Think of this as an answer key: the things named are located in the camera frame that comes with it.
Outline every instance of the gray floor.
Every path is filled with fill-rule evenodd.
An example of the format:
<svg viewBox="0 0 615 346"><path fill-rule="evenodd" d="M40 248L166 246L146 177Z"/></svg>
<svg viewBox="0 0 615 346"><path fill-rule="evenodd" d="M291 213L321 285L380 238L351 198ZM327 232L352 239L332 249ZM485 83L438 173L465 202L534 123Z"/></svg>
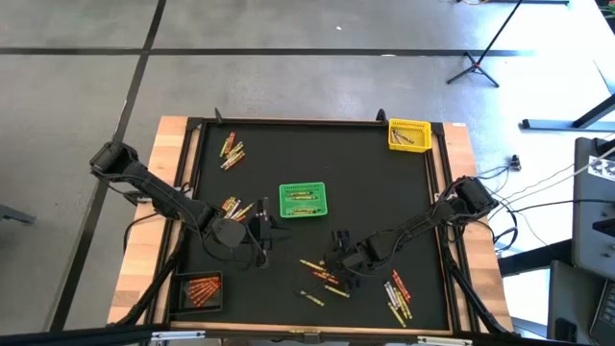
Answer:
<svg viewBox="0 0 615 346"><path fill-rule="evenodd" d="M570 164L574 138L589 136L524 133L519 120L574 119L609 95L591 49L576 49L593 46L578 25L597 15L591 1L519 10L496 47L539 54L488 58L484 68L501 88L479 75L445 85L467 66L463 58L152 57L125 141L146 161L161 115L211 116L217 107L228 117L372 119L384 108L391 117L468 124L479 170L520 155L524 170L510 175L509 195ZM4 0L0 46L140 47L156 3ZM511 9L448 0L169 0L155 47L480 49ZM113 133L135 64L0 55L0 203L38 216L34 226L0 222L0 334L43 328L93 188L87 161ZM571 182L562 186L519 206L569 198ZM570 236L570 206L532 211L545 241ZM108 196L68 328L104 325L133 213ZM499 215L492 224L497 232L508 223ZM516 248L540 244L522 225ZM509 303L522 300L510 291Z"/></svg>

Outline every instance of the tripod stand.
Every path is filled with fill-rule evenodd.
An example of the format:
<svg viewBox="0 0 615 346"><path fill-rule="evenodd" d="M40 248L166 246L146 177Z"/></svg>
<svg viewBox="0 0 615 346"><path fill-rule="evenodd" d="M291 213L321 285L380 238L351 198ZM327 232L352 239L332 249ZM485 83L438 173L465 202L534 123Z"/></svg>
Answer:
<svg viewBox="0 0 615 346"><path fill-rule="evenodd" d="M484 50L484 52L482 52L482 54L480 55L479 59L476 60L474 59L474 57L472 56L472 54L470 54L470 52L465 52L463 53L464 56L468 57L468 59L470 59L470 62L472 62L472 66L466 68L464 71L462 71L461 73L459 73L458 75L454 76L453 78L451 78L450 80L448 80L446 82L446 84L450 84L454 81L456 81L457 79L465 76L468 73L479 73L485 77L487 77L487 79L489 81L491 81L491 83L493 83L493 85L495 87L500 87L500 85L498 84L498 82L496 82L496 80L494 80L493 78L491 78L491 76L489 76L489 74L487 72L485 72L482 67L480 67L480 63L482 62L482 60L484 59L484 57L487 55L487 53L489 53L489 50L491 49L491 46L493 45L493 43L496 42L496 39L498 39L498 36L502 33L502 31L504 30L504 27L506 26L506 24L508 24L508 21L510 21L510 18L512 18L512 16L515 14L515 12L517 12L517 9L519 9L519 6L521 6L521 3L523 2L523 0L519 0L517 1L517 5L515 5L515 8L512 9L512 12L508 15L508 18L506 19L506 21L504 22L504 24L502 25L502 27L500 28L500 30L498 30L498 33L493 37L493 39L491 40L491 42L489 42L489 45L487 46L487 49Z"/></svg>

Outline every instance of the green basket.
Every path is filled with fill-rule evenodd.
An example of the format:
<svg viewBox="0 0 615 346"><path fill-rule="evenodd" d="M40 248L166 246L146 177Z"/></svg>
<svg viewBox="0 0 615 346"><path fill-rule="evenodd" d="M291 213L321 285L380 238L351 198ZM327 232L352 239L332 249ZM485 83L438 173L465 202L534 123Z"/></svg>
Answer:
<svg viewBox="0 0 615 346"><path fill-rule="evenodd" d="M324 183L280 185L280 216L284 218L327 215Z"/></svg>

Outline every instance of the wooden table frame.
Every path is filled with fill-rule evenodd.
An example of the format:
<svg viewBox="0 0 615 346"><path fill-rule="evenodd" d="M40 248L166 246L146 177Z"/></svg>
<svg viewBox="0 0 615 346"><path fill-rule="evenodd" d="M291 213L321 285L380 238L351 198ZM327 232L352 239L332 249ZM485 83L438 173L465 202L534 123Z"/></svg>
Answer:
<svg viewBox="0 0 615 346"><path fill-rule="evenodd" d="M178 180L181 184L189 182L191 170L195 160L199 142L199 130L192 130L190 141L187 146L187 156L184 158L184 174L176 177L180 154L183 150L188 118L184 116L163 116L160 120L154 148L149 160L149 170L166 183L173 185ZM434 167L437 177L437 185L442 190L446 185L446 172L442 164L441 155L448 153L450 175L453 180L461 176L475 176L476 166L474 155L468 136L468 129L464 124L445 123L442 126L445 138L445 150L440 148L437 140L433 143ZM152 213L151 204L139 205L136 209L135 219ZM171 223L171 236L168 241L167 253L175 246L180 222ZM165 228L165 220L161 216L152 217L141 223L135 224L131 230L128 246L120 269L119 278L108 321L115 322L122 318L136 303L147 286L152 282L156 272L162 235ZM493 249L491 234L480 224L471 224L466 228L463 235L467 262L471 281L488 310L493 313L497 320L505 328L512 331L512 322L508 314L502 277L497 258ZM455 246L450 245L455 260L458 260ZM169 291L169 278L160 289L153 322L161 323L164 320L164 312ZM463 292L455 283L455 297L459 311L460 327L463 331L470 331L470 318L466 307ZM373 329L373 328L342 328L320 326L281 326L281 325L255 325L236 323L212 323L212 322L172 322L174 329L198 329L198 330L222 330L222 331L266 331L270 333L292 331L297 334L304 333L337 333L337 334L442 334L449 335L453 331L424 331L403 329Z"/></svg>

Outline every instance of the yellow basket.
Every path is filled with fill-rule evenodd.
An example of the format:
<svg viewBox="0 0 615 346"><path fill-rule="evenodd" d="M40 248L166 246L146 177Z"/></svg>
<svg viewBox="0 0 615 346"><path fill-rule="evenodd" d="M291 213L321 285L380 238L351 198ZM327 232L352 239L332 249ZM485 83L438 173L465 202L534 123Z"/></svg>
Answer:
<svg viewBox="0 0 615 346"><path fill-rule="evenodd" d="M393 131L413 141L410 143L393 136ZM388 148L390 150L424 153L431 149L431 123L426 121L390 119L388 122Z"/></svg>

